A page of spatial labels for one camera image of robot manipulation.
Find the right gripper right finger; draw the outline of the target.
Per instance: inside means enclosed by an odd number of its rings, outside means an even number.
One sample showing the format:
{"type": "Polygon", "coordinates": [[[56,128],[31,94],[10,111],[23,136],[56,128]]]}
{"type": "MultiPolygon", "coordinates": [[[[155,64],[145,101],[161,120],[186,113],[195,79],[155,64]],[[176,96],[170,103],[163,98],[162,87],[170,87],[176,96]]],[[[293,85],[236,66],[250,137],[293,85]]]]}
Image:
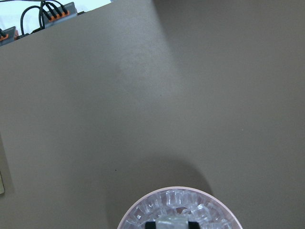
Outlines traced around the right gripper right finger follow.
{"type": "Polygon", "coordinates": [[[188,229],[199,229],[199,223],[194,221],[188,221],[188,229]]]}

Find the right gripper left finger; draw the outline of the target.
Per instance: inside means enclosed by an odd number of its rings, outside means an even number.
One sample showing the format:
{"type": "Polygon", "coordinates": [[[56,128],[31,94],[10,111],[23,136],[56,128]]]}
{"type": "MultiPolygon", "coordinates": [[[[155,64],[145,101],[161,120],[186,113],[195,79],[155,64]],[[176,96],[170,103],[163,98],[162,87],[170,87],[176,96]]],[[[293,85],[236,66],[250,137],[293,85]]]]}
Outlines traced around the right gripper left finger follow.
{"type": "Polygon", "coordinates": [[[157,229],[155,221],[148,221],[145,223],[145,229],[157,229]]]}

